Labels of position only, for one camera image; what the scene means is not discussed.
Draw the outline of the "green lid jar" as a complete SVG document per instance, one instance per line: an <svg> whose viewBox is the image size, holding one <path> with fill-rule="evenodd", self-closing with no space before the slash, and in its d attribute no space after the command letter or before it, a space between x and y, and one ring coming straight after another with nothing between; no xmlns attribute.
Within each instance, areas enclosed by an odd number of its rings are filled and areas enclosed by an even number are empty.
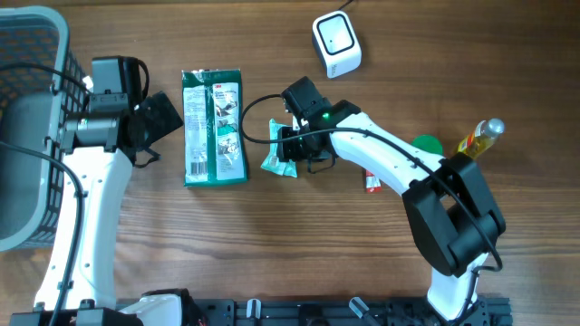
<svg viewBox="0 0 580 326"><path fill-rule="evenodd" d="M411 145L417 149L424 150L426 152L437 154L437 155L444 155L443 146L440 141L429 134L423 134L416 137L412 142Z"/></svg>

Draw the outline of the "red toothpaste box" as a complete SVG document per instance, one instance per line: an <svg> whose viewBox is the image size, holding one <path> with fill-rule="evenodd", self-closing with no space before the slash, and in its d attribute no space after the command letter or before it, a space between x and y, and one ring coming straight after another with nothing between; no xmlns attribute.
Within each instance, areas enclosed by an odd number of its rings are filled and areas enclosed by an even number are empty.
<svg viewBox="0 0 580 326"><path fill-rule="evenodd" d="M382 191L382 183L372 172L365 171L365 190L367 193L377 193Z"/></svg>

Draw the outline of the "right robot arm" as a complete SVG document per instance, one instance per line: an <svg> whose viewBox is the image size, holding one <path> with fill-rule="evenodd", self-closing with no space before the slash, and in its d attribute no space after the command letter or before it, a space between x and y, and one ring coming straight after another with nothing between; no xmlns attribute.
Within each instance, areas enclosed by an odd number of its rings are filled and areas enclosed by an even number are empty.
<svg viewBox="0 0 580 326"><path fill-rule="evenodd" d="M400 195L413 241L433 269L428 304L448 324L473 316L480 273L502 268L496 243L506 230L477 163L398 139L349 101L332 104L307 77L281 97L298 124L281 131L281 158L311 162L327 152L370 171ZM488 257L495 265L486 265Z"/></svg>

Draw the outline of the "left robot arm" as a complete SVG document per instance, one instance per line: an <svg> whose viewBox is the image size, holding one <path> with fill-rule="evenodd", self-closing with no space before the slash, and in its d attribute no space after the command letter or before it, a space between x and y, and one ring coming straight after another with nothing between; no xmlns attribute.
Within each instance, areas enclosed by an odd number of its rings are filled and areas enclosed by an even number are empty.
<svg viewBox="0 0 580 326"><path fill-rule="evenodd" d="M67 114L61 159L63 199L49 269L31 312L13 325L141 325L137 310L117 307L113 265L121 201L138 166L136 156L180 128L183 121L135 57L92 61L93 88L82 109Z"/></svg>

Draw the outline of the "light green wipes packet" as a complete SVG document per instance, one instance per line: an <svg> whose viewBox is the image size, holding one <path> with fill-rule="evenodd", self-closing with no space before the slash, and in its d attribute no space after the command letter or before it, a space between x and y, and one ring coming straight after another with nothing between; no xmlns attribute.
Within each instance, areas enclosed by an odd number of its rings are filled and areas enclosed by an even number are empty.
<svg viewBox="0 0 580 326"><path fill-rule="evenodd" d="M274 119L269 121L269 136L271 140L279 139L279 131L284 124L277 123ZM278 176L297 177L296 164L293 160L283 162L281 156L277 153L280 143L269 145L269 153L263 161L261 168L263 170L277 174Z"/></svg>

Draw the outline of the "yellow dish soap bottle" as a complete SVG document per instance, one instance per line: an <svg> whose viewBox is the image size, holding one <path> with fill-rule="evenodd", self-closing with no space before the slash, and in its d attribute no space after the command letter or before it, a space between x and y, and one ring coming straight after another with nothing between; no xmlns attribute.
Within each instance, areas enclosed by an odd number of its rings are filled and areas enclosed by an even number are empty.
<svg viewBox="0 0 580 326"><path fill-rule="evenodd" d="M505 131L503 120L494 118L482 120L476 128L466 136L454 150L476 159L483 152L493 146Z"/></svg>

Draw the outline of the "green sponge pack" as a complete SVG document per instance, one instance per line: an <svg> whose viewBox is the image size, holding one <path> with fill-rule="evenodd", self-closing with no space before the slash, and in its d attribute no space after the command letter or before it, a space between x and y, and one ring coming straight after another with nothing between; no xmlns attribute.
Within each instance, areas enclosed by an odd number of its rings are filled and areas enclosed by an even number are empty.
<svg viewBox="0 0 580 326"><path fill-rule="evenodd" d="M181 74L186 187L247 181L239 132L242 81L239 70L197 70Z"/></svg>

